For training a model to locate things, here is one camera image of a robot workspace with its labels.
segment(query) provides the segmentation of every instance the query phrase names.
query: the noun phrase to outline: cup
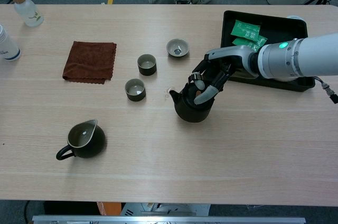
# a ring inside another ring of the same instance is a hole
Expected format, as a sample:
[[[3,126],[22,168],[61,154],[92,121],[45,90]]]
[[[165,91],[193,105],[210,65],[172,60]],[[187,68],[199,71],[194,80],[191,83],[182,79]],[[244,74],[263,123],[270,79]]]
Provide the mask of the cup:
[[[143,54],[137,59],[138,70],[145,76],[156,72],[156,59],[153,55]]]
[[[144,83],[139,79],[128,80],[125,85],[125,91],[131,101],[141,101],[146,96]]]
[[[105,133],[97,125],[97,120],[75,125],[68,134],[67,146],[57,153],[59,161],[77,156],[81,158],[90,158],[102,151],[105,146]]]
[[[183,57],[189,52],[189,45],[182,39],[170,40],[167,44],[167,52],[173,57]]]

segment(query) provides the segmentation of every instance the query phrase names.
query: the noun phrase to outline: robotic arm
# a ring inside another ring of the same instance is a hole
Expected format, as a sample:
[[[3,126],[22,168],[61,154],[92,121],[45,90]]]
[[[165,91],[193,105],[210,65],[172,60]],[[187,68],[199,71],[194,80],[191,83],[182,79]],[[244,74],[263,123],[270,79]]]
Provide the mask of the robotic arm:
[[[315,77],[338,103],[338,96],[317,77],[338,75],[338,33],[268,44],[257,53],[245,45],[211,50],[192,71],[181,93],[171,91],[176,112],[189,122],[204,120],[214,97],[232,75],[250,79]],[[203,112],[205,117],[196,119]]]

